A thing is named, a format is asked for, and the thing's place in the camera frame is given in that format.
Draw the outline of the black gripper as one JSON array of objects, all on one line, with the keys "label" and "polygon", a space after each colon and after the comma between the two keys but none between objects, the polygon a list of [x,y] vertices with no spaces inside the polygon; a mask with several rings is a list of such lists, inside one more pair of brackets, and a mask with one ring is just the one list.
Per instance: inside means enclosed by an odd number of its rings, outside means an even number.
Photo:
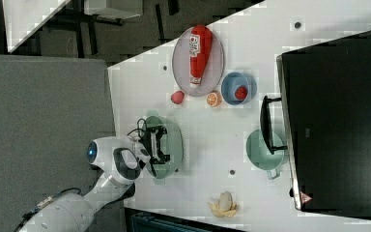
[{"label": "black gripper", "polygon": [[141,135],[141,143],[151,156],[150,164],[166,164],[169,161],[169,155],[161,151],[161,139],[167,134],[163,126],[146,128]]}]

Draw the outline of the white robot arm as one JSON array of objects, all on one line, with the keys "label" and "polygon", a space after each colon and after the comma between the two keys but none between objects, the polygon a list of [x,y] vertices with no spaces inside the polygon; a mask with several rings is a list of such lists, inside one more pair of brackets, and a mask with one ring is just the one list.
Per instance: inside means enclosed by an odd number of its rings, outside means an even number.
[{"label": "white robot arm", "polygon": [[165,127],[156,126],[92,140],[86,156],[100,173],[89,190],[66,188],[47,197],[14,232],[85,232],[100,209],[134,195],[134,182],[146,165],[163,158],[159,140],[166,134]]}]

